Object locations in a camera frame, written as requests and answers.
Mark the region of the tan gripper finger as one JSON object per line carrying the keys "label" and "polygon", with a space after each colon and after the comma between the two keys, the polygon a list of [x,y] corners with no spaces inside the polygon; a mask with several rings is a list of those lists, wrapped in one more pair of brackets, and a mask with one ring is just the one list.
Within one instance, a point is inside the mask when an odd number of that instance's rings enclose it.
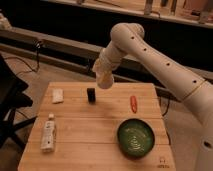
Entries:
{"label": "tan gripper finger", "polygon": [[113,85],[113,83],[114,83],[113,75],[111,73],[104,74],[100,80],[100,87],[101,88],[110,88]]}

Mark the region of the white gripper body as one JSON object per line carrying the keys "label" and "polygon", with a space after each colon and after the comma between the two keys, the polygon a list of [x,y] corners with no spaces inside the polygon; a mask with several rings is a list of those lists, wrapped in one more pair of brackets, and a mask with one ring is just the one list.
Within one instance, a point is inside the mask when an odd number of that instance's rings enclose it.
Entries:
{"label": "white gripper body", "polygon": [[106,49],[103,49],[99,57],[95,60],[95,63],[93,65],[92,71],[95,74],[102,74],[106,72],[111,72],[117,67],[117,57],[116,55],[108,51]]}

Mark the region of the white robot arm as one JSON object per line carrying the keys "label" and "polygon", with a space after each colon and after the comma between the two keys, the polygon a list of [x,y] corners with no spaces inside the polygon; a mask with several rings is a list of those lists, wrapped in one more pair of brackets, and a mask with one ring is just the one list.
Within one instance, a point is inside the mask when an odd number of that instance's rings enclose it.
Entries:
{"label": "white robot arm", "polygon": [[194,171],[213,171],[213,84],[175,62],[144,41],[138,23],[118,23],[110,31],[111,41],[93,65],[97,85],[108,89],[112,74],[126,55],[139,62],[163,84],[203,125]]}

